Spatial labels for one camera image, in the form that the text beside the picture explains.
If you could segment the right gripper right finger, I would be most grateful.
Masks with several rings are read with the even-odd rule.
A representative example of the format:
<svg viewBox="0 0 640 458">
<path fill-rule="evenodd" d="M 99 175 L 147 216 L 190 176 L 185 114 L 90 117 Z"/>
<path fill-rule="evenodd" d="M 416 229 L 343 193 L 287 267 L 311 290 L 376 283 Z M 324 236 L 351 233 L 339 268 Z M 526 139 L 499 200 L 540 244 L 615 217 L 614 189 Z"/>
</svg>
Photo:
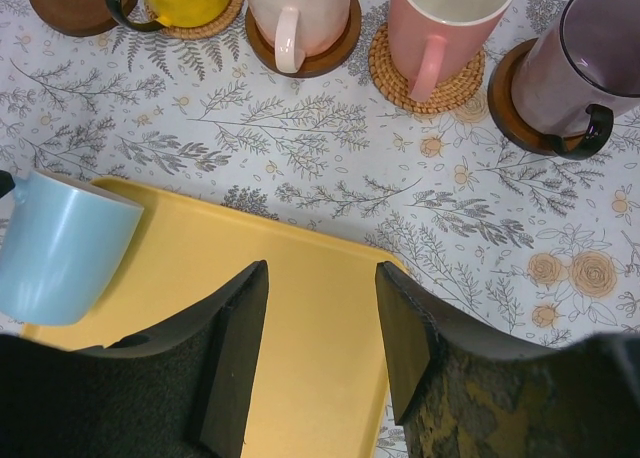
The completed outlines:
<svg viewBox="0 0 640 458">
<path fill-rule="evenodd" d="M 376 269 L 393 413 L 412 457 L 635 457 L 639 338 L 560 349 L 499 331 L 390 262 Z"/>
</svg>

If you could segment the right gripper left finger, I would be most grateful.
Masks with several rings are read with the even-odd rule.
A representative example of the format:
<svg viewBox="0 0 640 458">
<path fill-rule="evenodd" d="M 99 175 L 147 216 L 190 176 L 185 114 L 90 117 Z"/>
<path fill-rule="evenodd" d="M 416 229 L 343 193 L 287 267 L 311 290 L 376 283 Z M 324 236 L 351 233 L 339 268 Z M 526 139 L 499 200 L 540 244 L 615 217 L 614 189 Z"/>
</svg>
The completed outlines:
<svg viewBox="0 0 640 458">
<path fill-rule="evenodd" d="M 5 457 L 237 457 L 268 300 L 268 266 L 109 347 L 1 338 Z"/>
</svg>

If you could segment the white mug blue handle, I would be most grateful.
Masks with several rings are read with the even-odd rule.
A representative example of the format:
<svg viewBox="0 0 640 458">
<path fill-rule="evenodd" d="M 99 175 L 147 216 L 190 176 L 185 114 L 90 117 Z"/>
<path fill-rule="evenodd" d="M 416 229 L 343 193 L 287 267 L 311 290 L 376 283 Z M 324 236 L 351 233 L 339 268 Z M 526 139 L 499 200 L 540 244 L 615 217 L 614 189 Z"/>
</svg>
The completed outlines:
<svg viewBox="0 0 640 458">
<path fill-rule="evenodd" d="M 107 288 L 142 205 L 46 170 L 4 171 L 13 211 L 1 246 L 1 311 L 38 325 L 78 322 Z"/>
</svg>

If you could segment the purple glass cup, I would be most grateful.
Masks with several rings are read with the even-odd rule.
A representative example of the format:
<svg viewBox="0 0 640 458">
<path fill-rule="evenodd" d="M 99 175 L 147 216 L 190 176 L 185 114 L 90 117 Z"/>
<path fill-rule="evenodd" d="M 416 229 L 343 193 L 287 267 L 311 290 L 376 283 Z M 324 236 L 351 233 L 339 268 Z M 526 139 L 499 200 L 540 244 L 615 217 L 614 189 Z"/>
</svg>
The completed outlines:
<svg viewBox="0 0 640 458">
<path fill-rule="evenodd" d="M 639 104 L 639 0 L 569 0 L 514 75 L 518 115 L 558 156 L 582 160 Z"/>
</svg>

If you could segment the white mug pink handle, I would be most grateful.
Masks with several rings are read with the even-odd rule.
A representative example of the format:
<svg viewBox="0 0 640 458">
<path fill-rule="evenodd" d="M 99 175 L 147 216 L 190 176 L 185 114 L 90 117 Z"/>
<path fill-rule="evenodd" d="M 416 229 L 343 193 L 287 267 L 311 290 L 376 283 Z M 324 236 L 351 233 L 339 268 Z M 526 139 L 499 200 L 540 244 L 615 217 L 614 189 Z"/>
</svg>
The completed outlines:
<svg viewBox="0 0 640 458">
<path fill-rule="evenodd" d="M 392 63 L 408 96 L 426 102 L 478 53 L 513 0 L 390 0 Z"/>
</svg>

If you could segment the pink ceramic mug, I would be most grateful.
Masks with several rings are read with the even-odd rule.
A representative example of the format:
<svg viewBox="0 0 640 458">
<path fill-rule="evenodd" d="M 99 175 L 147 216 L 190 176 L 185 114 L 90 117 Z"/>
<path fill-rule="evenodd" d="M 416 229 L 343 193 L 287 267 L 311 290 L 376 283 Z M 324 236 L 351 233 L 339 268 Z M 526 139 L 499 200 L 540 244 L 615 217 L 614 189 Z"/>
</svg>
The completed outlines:
<svg viewBox="0 0 640 458">
<path fill-rule="evenodd" d="M 274 49 L 279 72 L 293 74 L 303 61 L 328 50 L 344 32 L 350 0 L 248 0 L 259 31 Z"/>
</svg>

